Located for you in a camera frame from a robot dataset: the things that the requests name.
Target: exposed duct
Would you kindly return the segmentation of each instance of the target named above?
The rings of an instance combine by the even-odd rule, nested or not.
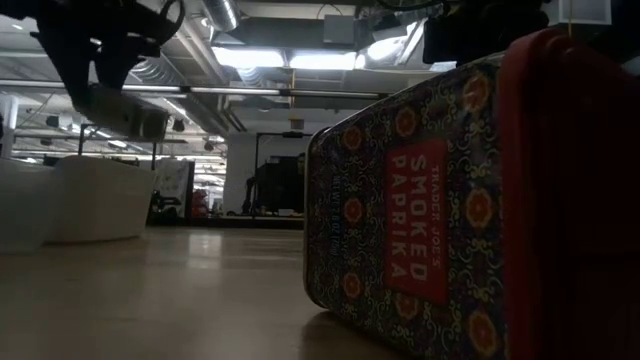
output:
[[[148,84],[179,84],[180,81],[172,70],[160,59],[146,59],[134,66],[131,74]]]
[[[214,29],[231,31],[240,25],[240,9],[234,0],[203,0],[204,12]]]
[[[248,87],[269,87],[265,84],[265,79],[259,68],[237,69],[238,76]]]
[[[131,74],[145,84],[183,85],[184,83],[182,76],[164,56],[142,61],[131,70]],[[221,115],[211,111],[195,95],[188,94],[186,99],[176,99],[176,101],[195,115],[194,121],[202,130],[221,135],[225,135],[229,130],[226,122],[221,119]]]

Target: light wood floor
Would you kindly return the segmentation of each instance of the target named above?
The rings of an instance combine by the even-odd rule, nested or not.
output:
[[[0,256],[0,359],[399,359],[307,299],[302,233],[153,229]]]

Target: red label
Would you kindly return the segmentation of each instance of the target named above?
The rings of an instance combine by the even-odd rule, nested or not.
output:
[[[447,301],[443,140],[391,150],[386,159],[385,284],[435,303]]]

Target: metal ceiling beam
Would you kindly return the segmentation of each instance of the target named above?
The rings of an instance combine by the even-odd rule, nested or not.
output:
[[[247,0],[248,2],[258,2],[258,3],[276,3],[276,4],[290,4],[295,2],[296,4],[309,4],[309,5],[318,5],[318,8],[325,4],[325,2],[320,0]],[[351,5],[351,6],[374,6],[376,4],[375,0],[333,0],[331,1],[333,5]]]
[[[16,134],[16,138],[23,139],[51,139],[51,140],[80,140],[80,136],[75,135],[38,135],[38,134]],[[127,141],[134,143],[150,143],[150,141],[140,141],[141,139],[130,139],[128,137],[119,136],[119,137],[110,137],[110,138],[102,138],[102,137],[93,137],[93,138],[85,138],[85,141],[95,141],[95,142],[109,142],[109,141]],[[158,141],[158,143],[163,144],[188,144],[188,142],[184,139],[164,139],[162,141]]]
[[[0,88],[19,89],[25,91],[51,90],[65,91],[64,84],[60,81],[36,81],[36,80],[12,80],[0,79]],[[222,94],[222,95],[246,95],[246,96],[290,96],[290,97],[311,97],[311,98],[339,98],[339,99],[363,99],[379,100],[384,99],[387,93],[368,93],[354,91],[332,91],[332,90],[305,90],[305,89],[251,89],[242,87],[222,87],[222,86],[171,86],[171,85],[125,85],[123,91],[136,93],[183,93],[183,94]]]
[[[0,67],[12,73],[15,76],[19,76],[21,78],[32,78],[32,76],[29,76],[29,74],[27,74],[27,72],[30,72],[32,74],[37,75],[37,77],[46,78],[46,76],[44,76],[42,73],[34,71],[33,69],[25,66],[18,60],[7,59],[7,61],[9,62],[9,64],[0,62]],[[47,101],[46,96],[39,95],[39,94],[29,94],[25,96],[39,102],[40,104],[44,104]]]
[[[0,49],[0,57],[3,58],[32,58],[32,59],[41,59],[48,58],[47,53],[43,51],[15,51],[8,49]]]
[[[296,109],[341,109],[341,110],[362,110],[373,104],[376,99],[331,99],[331,98],[298,98],[296,99]],[[253,109],[289,109],[291,106],[287,102],[271,101],[261,97],[246,97],[240,101],[232,101],[232,107],[253,108]]]

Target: fluorescent light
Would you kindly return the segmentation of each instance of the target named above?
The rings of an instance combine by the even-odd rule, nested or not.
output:
[[[412,22],[411,24],[407,25],[407,36],[411,35],[411,33],[413,32],[413,29],[415,29],[417,25],[418,25],[418,21]]]
[[[96,131],[96,134],[102,136],[103,138],[111,139],[111,135],[104,133],[102,131]]]
[[[221,182],[224,183],[224,179],[217,177],[215,175],[209,175],[209,174],[197,174],[196,178],[200,179],[200,180],[208,180],[208,181],[217,181],[217,182]]]
[[[225,49],[212,47],[218,62],[236,69],[283,67],[284,59],[276,50]]]
[[[382,60],[398,52],[402,48],[402,44],[406,38],[406,36],[398,36],[376,41],[367,49],[367,55],[373,60]]]
[[[294,69],[310,70],[353,70],[356,53],[298,55],[291,59],[289,66]]]
[[[77,155],[75,151],[50,151],[50,150],[13,150],[14,154],[44,154],[44,155],[60,155],[60,156],[73,156]],[[151,160],[151,155],[140,155],[133,153],[117,153],[117,152],[83,152],[83,156],[116,156],[116,157],[131,157],[139,160]],[[217,160],[223,161],[222,157],[214,155],[174,155],[180,156],[187,160]],[[170,158],[171,155],[157,155],[156,159]]]
[[[185,110],[184,108],[179,107],[178,105],[172,103],[171,101],[167,100],[166,98],[162,98],[162,100],[164,100],[167,104],[169,104],[169,106],[171,106],[180,115],[182,115],[182,116],[186,116],[187,115],[187,110]]]
[[[29,164],[37,164],[38,163],[38,161],[36,161],[36,159],[34,159],[34,158],[14,159],[14,160],[26,162],[26,163],[29,163]]]
[[[443,62],[433,63],[433,65],[431,65],[431,67],[429,68],[429,71],[445,72],[445,71],[453,70],[456,68],[457,63],[458,63],[457,61],[443,61]]]
[[[132,147],[132,148],[134,148],[134,149],[138,149],[138,150],[140,150],[140,151],[149,152],[149,150],[144,149],[144,148],[142,148],[142,147],[140,147],[140,146],[138,146],[138,145],[129,144],[129,146],[131,146],[131,147]]]
[[[367,66],[367,59],[362,54],[358,55],[358,57],[356,58],[355,68],[364,69],[365,66]]]
[[[117,147],[121,147],[121,148],[126,148],[127,147],[127,143],[122,142],[120,140],[109,141],[109,144],[117,146]]]

